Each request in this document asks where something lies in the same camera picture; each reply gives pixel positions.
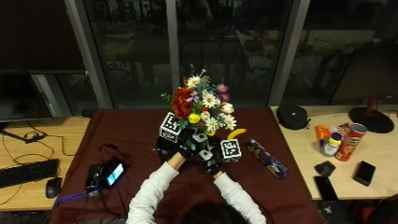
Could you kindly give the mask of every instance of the white flower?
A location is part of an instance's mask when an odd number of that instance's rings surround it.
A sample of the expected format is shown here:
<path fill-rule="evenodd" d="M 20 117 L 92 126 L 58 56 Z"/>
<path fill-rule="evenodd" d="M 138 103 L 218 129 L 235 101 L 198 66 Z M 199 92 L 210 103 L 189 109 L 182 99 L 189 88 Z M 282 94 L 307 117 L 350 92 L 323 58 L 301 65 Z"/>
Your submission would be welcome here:
<path fill-rule="evenodd" d="M 234 106 L 231 104 L 225 103 L 221 111 L 225 114 L 231 114 L 231 113 L 234 113 Z"/>
<path fill-rule="evenodd" d="M 211 108 L 214 105 L 219 104 L 219 99 L 207 91 L 202 92 L 202 103 L 207 108 Z"/>
<path fill-rule="evenodd" d="M 235 118 L 231 115 L 223 115 L 222 117 L 223 117 L 223 120 L 225 120 L 226 128 L 233 130 L 237 126 Z"/>
<path fill-rule="evenodd" d="M 202 111 L 199 113 L 199 118 L 202 121 L 206 121 L 210 118 L 210 113 L 207 111 Z"/>
<path fill-rule="evenodd" d="M 194 88 L 199 84 L 199 77 L 189 77 L 186 86 Z"/>
<path fill-rule="evenodd" d="M 206 120 L 207 132 L 214 132 L 218 128 L 218 122 L 214 118 Z"/>

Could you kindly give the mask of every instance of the hand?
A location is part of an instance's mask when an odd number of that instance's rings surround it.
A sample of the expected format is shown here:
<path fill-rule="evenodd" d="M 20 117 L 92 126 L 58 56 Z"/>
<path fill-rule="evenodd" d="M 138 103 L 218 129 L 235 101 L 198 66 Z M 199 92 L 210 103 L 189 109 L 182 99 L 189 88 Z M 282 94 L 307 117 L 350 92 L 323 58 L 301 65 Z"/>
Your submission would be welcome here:
<path fill-rule="evenodd" d="M 214 176 L 219 172 L 219 163 L 217 160 L 217 155 L 210 151 L 202 150 L 198 153 L 198 160 L 201 161 L 203 171 Z"/>
<path fill-rule="evenodd" d="M 203 133 L 186 133 L 179 139 L 178 153 L 187 159 L 209 148 L 207 136 Z"/>

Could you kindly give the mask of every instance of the white sleeve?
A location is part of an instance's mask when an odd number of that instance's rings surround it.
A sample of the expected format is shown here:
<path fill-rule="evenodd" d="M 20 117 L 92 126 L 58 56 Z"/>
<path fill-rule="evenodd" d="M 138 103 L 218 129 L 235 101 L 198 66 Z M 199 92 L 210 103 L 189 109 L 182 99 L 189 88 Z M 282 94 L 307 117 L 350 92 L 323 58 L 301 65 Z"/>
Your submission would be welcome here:
<path fill-rule="evenodd" d="M 177 175 L 178 171 L 165 162 L 161 168 L 145 179 L 141 189 L 129 203 L 126 224 L 154 223 L 153 213 L 161 201 L 162 193 Z"/>
<path fill-rule="evenodd" d="M 242 189 L 241 185 L 233 181 L 226 174 L 222 174 L 215 180 L 221 195 L 227 204 L 243 215 L 251 224 L 265 224 L 258 205 L 254 203 L 250 195 Z"/>

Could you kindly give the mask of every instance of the pink flower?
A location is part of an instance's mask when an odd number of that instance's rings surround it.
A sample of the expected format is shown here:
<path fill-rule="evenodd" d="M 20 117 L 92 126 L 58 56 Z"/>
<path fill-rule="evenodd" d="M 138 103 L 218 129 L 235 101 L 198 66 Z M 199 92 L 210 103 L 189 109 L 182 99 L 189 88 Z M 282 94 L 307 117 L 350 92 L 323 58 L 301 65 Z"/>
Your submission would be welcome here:
<path fill-rule="evenodd" d="M 218 92 L 226 92 L 227 91 L 227 86 L 225 86 L 223 84 L 218 84 L 217 85 L 217 90 L 218 90 Z"/>
<path fill-rule="evenodd" d="M 229 102 L 229 94 L 227 93 L 223 93 L 223 94 L 219 94 L 218 95 L 218 98 L 219 98 L 219 100 L 223 102 L 223 103 L 226 103 L 226 102 Z"/>

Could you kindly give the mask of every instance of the bottle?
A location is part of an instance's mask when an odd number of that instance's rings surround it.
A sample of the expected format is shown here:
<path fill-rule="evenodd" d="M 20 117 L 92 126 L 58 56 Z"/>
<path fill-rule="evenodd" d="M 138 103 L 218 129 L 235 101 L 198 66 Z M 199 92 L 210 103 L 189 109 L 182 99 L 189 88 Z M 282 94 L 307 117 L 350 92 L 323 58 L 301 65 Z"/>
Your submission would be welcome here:
<path fill-rule="evenodd" d="M 331 136 L 327 138 L 321 148 L 321 153 L 323 156 L 326 157 L 334 156 L 335 151 L 341 145 L 341 139 L 342 139 L 341 133 L 331 133 Z"/>

